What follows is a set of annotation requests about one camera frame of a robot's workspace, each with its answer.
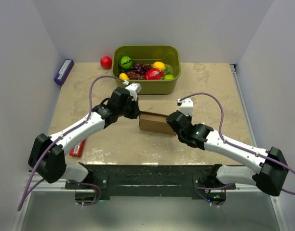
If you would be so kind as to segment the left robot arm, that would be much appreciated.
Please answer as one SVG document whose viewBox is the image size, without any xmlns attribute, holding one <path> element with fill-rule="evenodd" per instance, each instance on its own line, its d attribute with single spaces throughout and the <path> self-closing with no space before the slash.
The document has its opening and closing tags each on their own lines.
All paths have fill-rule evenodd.
<svg viewBox="0 0 295 231">
<path fill-rule="evenodd" d="M 48 183 L 59 179 L 74 180 L 83 189 L 93 184 L 93 177 L 82 164 L 67 163 L 65 156 L 91 135 L 115 123 L 119 117 L 136 119 L 140 115 L 138 93 L 141 86 L 132 83 L 116 88 L 106 103 L 100 103 L 81 120 L 51 136 L 36 137 L 28 164 Z"/>
</svg>

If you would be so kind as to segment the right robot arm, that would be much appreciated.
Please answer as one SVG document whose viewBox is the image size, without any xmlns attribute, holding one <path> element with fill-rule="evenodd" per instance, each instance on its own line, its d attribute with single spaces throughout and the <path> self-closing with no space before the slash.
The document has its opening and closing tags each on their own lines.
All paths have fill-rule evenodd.
<svg viewBox="0 0 295 231">
<path fill-rule="evenodd" d="M 171 113 L 166 122 L 178 135 L 181 143 L 226 156 L 239 166 L 221 165 L 207 178 L 206 186 L 219 189 L 223 185 L 245 184 L 262 192 L 279 196 L 287 177 L 283 153 L 276 147 L 266 150 L 253 147 L 226 136 L 205 124 L 191 123 L 191 117 L 180 111 Z"/>
</svg>

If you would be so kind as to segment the brown cardboard box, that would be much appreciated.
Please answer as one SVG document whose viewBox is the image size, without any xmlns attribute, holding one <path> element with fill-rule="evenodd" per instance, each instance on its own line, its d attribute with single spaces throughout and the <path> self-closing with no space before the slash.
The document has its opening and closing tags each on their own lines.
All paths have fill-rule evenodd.
<svg viewBox="0 0 295 231">
<path fill-rule="evenodd" d="M 142 131 L 175 136 L 176 133 L 166 122 L 166 119 L 167 115 L 142 111 L 139 116 L 139 128 Z"/>
</svg>

